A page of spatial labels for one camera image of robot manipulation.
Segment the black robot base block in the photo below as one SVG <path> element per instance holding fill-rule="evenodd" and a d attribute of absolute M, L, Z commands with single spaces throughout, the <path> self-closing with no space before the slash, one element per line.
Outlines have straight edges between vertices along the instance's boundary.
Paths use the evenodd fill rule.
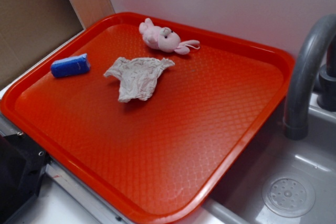
<path fill-rule="evenodd" d="M 1 223 L 35 201 L 49 155 L 28 135 L 1 136 Z"/>

